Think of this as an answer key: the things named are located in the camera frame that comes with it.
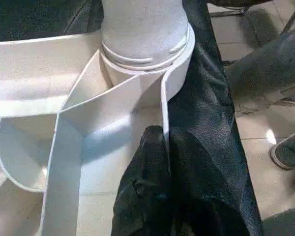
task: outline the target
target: black glove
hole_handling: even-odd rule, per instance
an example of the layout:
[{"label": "black glove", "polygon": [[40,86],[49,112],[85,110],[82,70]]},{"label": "black glove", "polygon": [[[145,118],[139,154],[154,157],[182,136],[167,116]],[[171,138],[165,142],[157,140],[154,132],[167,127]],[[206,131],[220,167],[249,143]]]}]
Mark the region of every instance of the black glove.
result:
[{"label": "black glove", "polygon": [[112,236],[170,236],[171,179],[162,127],[148,127],[121,178]]}]

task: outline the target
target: white plastic model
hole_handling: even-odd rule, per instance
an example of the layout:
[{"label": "white plastic model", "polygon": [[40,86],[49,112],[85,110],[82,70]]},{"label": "white plastic model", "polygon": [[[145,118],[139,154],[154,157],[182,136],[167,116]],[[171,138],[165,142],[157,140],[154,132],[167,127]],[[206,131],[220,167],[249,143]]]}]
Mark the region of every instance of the white plastic model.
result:
[{"label": "white plastic model", "polygon": [[143,131],[168,140],[195,44],[181,1],[103,5],[102,32],[0,43],[0,236],[110,235]]}]

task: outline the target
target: tiled floor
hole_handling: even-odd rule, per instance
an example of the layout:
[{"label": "tiled floor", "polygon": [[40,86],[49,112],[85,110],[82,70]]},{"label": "tiled floor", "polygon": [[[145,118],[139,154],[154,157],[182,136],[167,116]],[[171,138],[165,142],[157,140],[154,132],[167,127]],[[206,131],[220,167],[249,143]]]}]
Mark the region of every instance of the tiled floor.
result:
[{"label": "tiled floor", "polygon": [[[294,0],[274,0],[251,7],[243,17],[212,18],[222,59],[240,59],[278,37],[294,10]],[[209,5],[209,11],[220,9]],[[295,132],[295,106],[274,105],[237,123],[262,219],[295,208],[295,171],[281,170],[268,155]]]}]

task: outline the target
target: white cylinder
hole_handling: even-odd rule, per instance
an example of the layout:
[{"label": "white cylinder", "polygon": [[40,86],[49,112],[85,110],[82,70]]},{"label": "white cylinder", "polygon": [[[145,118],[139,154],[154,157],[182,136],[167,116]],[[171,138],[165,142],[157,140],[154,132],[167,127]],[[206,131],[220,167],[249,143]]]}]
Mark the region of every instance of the white cylinder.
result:
[{"label": "white cylinder", "polygon": [[181,0],[103,0],[102,40],[116,64],[153,70],[171,64],[188,42]]}]

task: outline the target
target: gray pants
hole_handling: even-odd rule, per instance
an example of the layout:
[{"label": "gray pants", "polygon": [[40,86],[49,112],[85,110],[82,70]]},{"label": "gray pants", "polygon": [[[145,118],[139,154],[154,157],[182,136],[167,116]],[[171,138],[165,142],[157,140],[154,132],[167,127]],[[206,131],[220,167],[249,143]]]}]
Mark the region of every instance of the gray pants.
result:
[{"label": "gray pants", "polygon": [[[295,30],[225,69],[236,114],[251,114],[295,95]],[[281,142],[281,161],[295,166],[295,134]]]}]

